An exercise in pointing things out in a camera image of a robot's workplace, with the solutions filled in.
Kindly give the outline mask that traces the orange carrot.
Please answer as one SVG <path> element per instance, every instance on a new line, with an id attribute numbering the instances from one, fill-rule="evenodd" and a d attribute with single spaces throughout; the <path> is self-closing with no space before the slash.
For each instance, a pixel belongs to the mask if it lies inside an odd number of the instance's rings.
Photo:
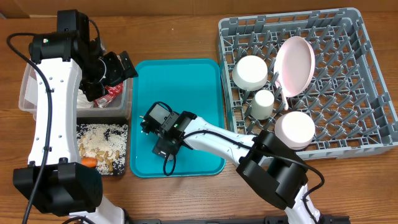
<path id="1" fill-rule="evenodd" d="M 89 168 L 95 168 L 97 166 L 97 159 L 92 157 L 83 157 L 81 159 L 81 163 Z"/>

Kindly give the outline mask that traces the pink bowl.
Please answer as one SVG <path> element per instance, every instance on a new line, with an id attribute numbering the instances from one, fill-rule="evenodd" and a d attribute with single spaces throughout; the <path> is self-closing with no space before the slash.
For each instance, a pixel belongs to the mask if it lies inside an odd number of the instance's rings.
<path id="1" fill-rule="evenodd" d="M 309 115 L 293 111 L 281 116 L 275 123 L 275 135 L 289 148 L 306 148 L 315 135 L 315 123 Z"/>

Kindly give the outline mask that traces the large white tissue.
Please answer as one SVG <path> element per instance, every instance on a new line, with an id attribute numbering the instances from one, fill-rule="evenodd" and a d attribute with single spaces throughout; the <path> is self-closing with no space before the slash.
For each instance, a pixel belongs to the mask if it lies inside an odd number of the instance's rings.
<path id="1" fill-rule="evenodd" d="M 92 101 L 87 100 L 86 95 L 83 93 L 81 89 L 78 89 L 76 107 L 83 109 L 94 107 L 94 103 Z"/>

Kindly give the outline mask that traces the pink white plate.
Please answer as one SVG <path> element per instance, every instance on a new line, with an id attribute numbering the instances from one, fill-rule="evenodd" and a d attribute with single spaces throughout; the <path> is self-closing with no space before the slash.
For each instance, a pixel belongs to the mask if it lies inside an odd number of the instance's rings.
<path id="1" fill-rule="evenodd" d="M 278 74 L 276 85 L 290 98 L 303 92 L 315 71 L 315 53 L 312 46 L 299 36 L 287 39 L 280 47 L 274 72 Z"/>

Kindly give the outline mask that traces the small white round cup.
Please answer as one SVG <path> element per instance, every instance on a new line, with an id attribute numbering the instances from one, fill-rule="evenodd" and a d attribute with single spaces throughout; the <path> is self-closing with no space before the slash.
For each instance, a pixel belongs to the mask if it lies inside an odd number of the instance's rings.
<path id="1" fill-rule="evenodd" d="M 250 115 L 257 120 L 271 116 L 274 107 L 274 95 L 268 90 L 259 90 L 252 99 Z"/>

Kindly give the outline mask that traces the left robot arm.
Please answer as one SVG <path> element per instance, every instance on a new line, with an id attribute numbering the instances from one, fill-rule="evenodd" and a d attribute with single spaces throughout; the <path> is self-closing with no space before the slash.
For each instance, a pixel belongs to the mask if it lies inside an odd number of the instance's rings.
<path id="1" fill-rule="evenodd" d="M 127 52 L 104 54 L 87 30 L 33 34 L 25 61 L 35 70 L 37 111 L 27 167 L 13 184 L 29 208 L 67 222 L 131 223 L 125 209 L 103 193 L 100 173 L 81 163 L 76 139 L 78 91 L 95 100 L 137 72 Z"/>

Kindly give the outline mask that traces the white plastic fork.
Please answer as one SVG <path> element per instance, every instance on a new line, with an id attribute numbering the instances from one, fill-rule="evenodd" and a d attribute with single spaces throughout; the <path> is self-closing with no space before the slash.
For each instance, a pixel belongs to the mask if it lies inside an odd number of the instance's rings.
<path id="1" fill-rule="evenodd" d="M 284 87 L 282 84 L 282 75 L 280 75 L 279 73 L 277 73 L 277 75 L 278 75 L 278 77 L 275 81 L 275 85 L 280 90 L 281 99 L 282 99 L 282 102 L 284 103 L 284 110 L 287 111 L 289 109 L 289 106 L 288 106 L 287 98 L 284 94 Z"/>

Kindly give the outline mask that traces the red snack wrapper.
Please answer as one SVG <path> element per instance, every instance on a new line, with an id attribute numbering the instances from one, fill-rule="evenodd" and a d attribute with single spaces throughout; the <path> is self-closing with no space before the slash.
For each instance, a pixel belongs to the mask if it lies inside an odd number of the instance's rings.
<path id="1" fill-rule="evenodd" d="M 123 92 L 124 83 L 120 83 L 116 86 L 109 87 L 106 89 L 108 91 L 107 95 L 104 95 L 94 101 L 95 105 L 99 108 L 107 107 L 118 95 Z"/>

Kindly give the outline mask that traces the white bowl with nuts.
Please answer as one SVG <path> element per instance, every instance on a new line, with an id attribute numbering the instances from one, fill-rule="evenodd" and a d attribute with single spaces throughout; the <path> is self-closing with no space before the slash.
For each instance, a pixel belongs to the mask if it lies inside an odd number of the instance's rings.
<path id="1" fill-rule="evenodd" d="M 234 66 L 232 78 L 237 87 L 242 90 L 256 91 L 267 82 L 267 64 L 255 55 L 242 57 Z"/>

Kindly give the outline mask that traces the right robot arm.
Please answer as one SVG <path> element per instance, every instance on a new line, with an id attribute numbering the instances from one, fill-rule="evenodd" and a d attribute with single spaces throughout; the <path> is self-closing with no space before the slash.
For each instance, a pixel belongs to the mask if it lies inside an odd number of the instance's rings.
<path id="1" fill-rule="evenodd" d="M 237 173 L 262 199 L 283 210 L 289 223 L 320 223 L 321 213 L 309 195 L 317 187 L 308 187 L 307 171 L 319 173 L 307 165 L 275 134 L 238 134 L 214 126 L 202 117 L 184 111 L 151 111 L 142 122 L 145 132 L 158 135 L 158 146 L 167 156 L 181 146 L 205 151 L 232 162 Z"/>

